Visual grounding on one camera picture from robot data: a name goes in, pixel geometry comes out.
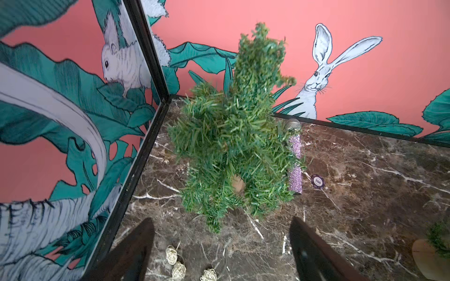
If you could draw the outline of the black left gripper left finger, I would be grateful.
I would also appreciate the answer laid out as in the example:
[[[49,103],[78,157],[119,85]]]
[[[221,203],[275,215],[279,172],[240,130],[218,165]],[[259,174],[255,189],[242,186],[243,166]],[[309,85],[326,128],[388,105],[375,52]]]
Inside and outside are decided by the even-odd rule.
[[[143,281],[154,243],[155,227],[144,219],[82,281]]]

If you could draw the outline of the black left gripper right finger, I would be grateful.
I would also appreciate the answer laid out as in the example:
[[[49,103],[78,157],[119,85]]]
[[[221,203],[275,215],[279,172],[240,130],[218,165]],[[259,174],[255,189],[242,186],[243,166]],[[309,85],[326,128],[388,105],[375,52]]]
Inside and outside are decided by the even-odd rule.
[[[299,217],[292,218],[289,242],[302,281],[368,280]]]

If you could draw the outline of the small green christmas tree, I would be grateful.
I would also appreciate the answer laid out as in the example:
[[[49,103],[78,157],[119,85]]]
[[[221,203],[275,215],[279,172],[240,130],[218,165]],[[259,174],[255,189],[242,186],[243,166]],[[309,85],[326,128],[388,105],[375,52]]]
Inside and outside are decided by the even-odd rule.
[[[427,237],[412,245],[412,256],[419,271],[431,281],[450,279],[450,224],[436,222]]]

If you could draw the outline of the large green christmas tree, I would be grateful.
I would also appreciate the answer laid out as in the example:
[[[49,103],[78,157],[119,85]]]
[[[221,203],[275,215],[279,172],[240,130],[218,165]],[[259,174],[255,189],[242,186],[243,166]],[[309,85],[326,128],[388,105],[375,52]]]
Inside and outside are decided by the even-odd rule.
[[[281,74],[285,41],[268,33],[259,22],[251,35],[241,35],[229,89],[196,85],[168,127],[178,159],[189,162],[183,207],[202,215],[212,233],[221,232],[230,210],[263,217],[294,197],[289,174],[302,166],[289,143],[296,131],[272,109],[273,89],[296,79]]]

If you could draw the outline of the cream small ball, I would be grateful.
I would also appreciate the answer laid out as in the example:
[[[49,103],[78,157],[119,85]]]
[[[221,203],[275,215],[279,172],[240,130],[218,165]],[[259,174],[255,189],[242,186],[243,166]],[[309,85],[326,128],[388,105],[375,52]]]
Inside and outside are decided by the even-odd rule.
[[[173,247],[172,245],[167,246],[165,254],[168,264],[174,266],[178,261],[178,253],[175,247]]]
[[[200,281],[217,281],[217,280],[218,276],[215,269],[213,268],[205,269],[203,271],[202,276],[200,277]]]
[[[186,276],[186,267],[180,262],[176,262],[172,268],[171,281],[182,281]]]

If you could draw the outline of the purple round cap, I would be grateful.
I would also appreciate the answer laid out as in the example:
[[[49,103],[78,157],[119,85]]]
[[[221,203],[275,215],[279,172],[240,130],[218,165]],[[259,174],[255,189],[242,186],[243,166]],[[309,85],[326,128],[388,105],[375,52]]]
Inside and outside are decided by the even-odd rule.
[[[318,174],[313,174],[311,176],[311,183],[313,188],[322,190],[325,187],[325,180]]]

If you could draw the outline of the black left corner post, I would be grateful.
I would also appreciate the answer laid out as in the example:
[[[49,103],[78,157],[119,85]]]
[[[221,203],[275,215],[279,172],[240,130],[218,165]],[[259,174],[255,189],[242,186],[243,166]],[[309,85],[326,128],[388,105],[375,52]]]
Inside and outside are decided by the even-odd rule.
[[[155,89],[158,91],[161,104],[169,103],[171,99],[166,86],[164,72],[159,63],[157,50],[153,43],[153,33],[147,21],[141,1],[125,0],[123,3],[137,36],[139,46],[150,71]]]

